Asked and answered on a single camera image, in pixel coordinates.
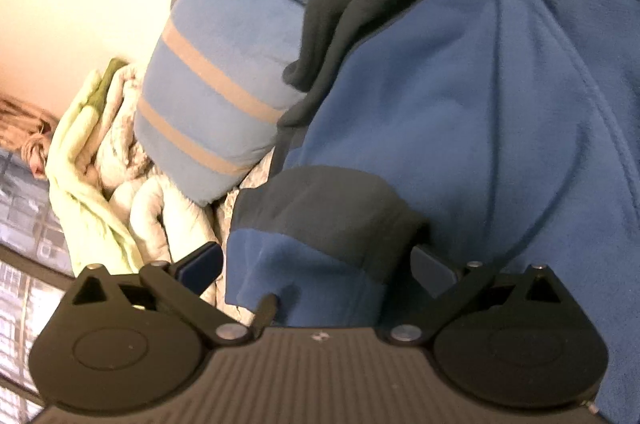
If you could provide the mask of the blue navy fleece jacket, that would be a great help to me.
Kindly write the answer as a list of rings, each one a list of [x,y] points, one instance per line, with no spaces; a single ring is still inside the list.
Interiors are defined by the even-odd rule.
[[[373,326],[418,245],[547,265],[639,418],[639,0],[311,0],[235,305]]]

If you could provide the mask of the white quilted bed cover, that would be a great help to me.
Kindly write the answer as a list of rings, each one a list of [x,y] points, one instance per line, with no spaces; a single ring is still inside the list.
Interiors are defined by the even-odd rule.
[[[244,326],[250,325],[254,312],[234,304],[244,274],[244,265],[239,265],[239,259],[234,257],[239,246],[236,234],[255,225],[254,218],[258,212],[255,203],[262,199],[264,184],[269,180],[273,153],[274,149],[271,149],[237,186],[213,206],[212,224],[224,264],[220,275],[201,295],[201,299]]]

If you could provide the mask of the green and cream blanket pile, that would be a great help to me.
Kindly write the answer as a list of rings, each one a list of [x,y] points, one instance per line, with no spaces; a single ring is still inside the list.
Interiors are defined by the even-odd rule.
[[[178,262],[216,239],[212,215],[188,199],[134,134],[142,77],[114,58],[90,74],[55,129],[46,165],[49,199],[73,274],[100,264],[131,274]]]

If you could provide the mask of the blue striped pillow left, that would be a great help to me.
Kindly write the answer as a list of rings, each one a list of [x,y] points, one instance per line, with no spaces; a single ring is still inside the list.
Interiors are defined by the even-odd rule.
[[[299,52],[292,0],[177,0],[143,79],[134,134],[184,196],[225,196],[272,149],[302,96],[282,73]]]

